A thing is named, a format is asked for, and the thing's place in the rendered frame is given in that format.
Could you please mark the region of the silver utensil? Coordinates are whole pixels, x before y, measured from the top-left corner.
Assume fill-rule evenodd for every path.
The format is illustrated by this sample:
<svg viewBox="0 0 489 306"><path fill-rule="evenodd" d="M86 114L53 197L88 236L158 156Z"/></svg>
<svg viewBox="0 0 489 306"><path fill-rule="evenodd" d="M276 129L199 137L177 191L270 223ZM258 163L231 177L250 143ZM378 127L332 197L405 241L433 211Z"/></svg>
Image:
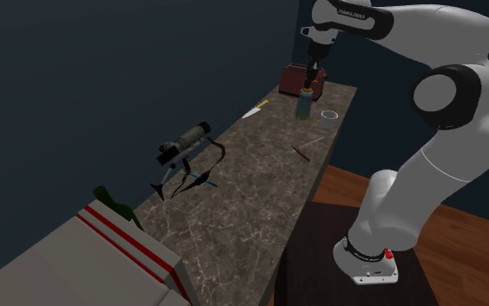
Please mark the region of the silver utensil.
<svg viewBox="0 0 489 306"><path fill-rule="evenodd" d="M316 143L316 142L319 142L320 140L322 140L324 138L324 136L321 136L321 137L318 137L316 139L314 139L313 141L310 141L310 142L307 142L307 143L304 143L302 145L299 145L299 146L296 146L294 149L291 149L291 150L287 150L285 152L285 154L292 154L292 153L295 153L297 150L300 150L302 148L305 148L313 143Z"/></svg>

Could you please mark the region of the blue pen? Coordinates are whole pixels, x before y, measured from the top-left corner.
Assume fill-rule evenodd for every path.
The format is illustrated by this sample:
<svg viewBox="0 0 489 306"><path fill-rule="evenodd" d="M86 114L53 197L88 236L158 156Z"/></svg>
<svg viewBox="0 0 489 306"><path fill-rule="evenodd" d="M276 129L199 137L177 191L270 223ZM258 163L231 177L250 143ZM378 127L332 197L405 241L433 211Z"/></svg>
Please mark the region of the blue pen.
<svg viewBox="0 0 489 306"><path fill-rule="evenodd" d="M194 177L194 178L199 178L199 177L200 177L199 175L197 175L197 174L195 174L195 173L193 173L193 172L192 172L192 173L190 173L190 175L191 175L192 177ZM216 187L216 188L218 187L218 185L216 185L215 183L210 182L209 180L206 180L206 181L205 181L205 183L207 183L207 184L209 184L209 185L211 185L211 186L214 186L214 187Z"/></svg>

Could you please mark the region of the red toaster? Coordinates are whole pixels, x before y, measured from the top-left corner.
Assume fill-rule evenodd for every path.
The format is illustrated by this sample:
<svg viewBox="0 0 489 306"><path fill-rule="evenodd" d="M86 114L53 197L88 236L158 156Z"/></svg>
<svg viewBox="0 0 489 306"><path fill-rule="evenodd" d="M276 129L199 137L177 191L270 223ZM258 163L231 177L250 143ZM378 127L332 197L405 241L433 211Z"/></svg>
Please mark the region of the red toaster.
<svg viewBox="0 0 489 306"><path fill-rule="evenodd" d="M307 66L301 63L288 64L281 73L279 92L290 96L298 96L303 88L307 76ZM327 80L327 72L319 68L315 79L311 82L313 100L317 101L323 91L324 83Z"/></svg>

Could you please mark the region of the white box with red stripes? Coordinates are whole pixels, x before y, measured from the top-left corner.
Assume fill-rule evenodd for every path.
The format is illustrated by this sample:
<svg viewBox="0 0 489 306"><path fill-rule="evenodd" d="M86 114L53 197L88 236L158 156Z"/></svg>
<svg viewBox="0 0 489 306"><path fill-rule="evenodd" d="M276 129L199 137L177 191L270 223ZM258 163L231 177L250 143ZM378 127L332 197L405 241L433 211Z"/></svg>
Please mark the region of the white box with red stripes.
<svg viewBox="0 0 489 306"><path fill-rule="evenodd" d="M182 259L99 201L0 269L0 306L201 306Z"/></svg>

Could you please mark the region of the dark green bottle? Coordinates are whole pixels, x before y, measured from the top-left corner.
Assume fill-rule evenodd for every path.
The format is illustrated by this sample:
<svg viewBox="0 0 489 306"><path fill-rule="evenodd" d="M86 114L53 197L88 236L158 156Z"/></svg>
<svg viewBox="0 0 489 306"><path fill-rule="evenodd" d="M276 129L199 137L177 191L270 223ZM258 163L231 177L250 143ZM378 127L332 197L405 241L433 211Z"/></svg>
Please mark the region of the dark green bottle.
<svg viewBox="0 0 489 306"><path fill-rule="evenodd" d="M143 227L136 217L135 212L128 205L117 203L104 186L100 185L95 187L92 190L92 193L96 200L109 207L111 210L113 210L115 213L117 213L119 216L123 217L127 221L132 222L139 230L143 230Z"/></svg>

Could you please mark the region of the dark robot stand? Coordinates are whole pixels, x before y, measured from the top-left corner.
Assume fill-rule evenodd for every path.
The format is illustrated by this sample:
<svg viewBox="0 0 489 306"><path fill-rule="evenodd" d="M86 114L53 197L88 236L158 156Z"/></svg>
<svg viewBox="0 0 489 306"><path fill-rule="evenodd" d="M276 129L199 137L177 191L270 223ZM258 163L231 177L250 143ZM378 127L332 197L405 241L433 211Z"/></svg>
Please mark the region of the dark robot stand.
<svg viewBox="0 0 489 306"><path fill-rule="evenodd" d="M336 265L332 251L358 213L356 207L307 202L284 250L274 306L439 306L413 250L393 254L394 284L358 285Z"/></svg>

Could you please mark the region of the blue bottle with yellow cap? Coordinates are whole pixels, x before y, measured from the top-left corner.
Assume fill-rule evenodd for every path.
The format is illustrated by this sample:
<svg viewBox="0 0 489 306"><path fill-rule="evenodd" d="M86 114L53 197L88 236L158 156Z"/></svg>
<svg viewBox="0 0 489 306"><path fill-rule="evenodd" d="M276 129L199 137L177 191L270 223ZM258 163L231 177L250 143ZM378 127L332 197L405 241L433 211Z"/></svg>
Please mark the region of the blue bottle with yellow cap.
<svg viewBox="0 0 489 306"><path fill-rule="evenodd" d="M311 89L301 89L300 96L295 107L295 117L299 120L307 120L311 112L311 102L313 101L313 91Z"/></svg>

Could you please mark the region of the white cup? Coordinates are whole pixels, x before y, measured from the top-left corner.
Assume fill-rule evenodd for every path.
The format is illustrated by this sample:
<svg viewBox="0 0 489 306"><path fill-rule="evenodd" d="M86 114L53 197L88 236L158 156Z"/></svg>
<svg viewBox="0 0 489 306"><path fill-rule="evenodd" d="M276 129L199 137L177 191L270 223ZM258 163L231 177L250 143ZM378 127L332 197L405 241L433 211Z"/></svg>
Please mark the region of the white cup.
<svg viewBox="0 0 489 306"><path fill-rule="evenodd" d="M323 110L320 116L320 124L322 129L330 130L334 127L335 122L339 117L339 114L333 110Z"/></svg>

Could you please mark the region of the brown pencil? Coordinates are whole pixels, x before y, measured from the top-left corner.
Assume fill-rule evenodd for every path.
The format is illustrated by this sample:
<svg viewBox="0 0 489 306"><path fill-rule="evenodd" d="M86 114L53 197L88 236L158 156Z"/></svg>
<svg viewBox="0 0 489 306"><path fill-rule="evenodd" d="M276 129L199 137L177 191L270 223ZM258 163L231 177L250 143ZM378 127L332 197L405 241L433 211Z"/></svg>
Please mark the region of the brown pencil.
<svg viewBox="0 0 489 306"><path fill-rule="evenodd" d="M304 153L302 153L298 148L294 147L293 145L291 145L291 148L294 150L294 152L296 152L299 156L304 158L307 162L310 162L310 158L307 157Z"/></svg>

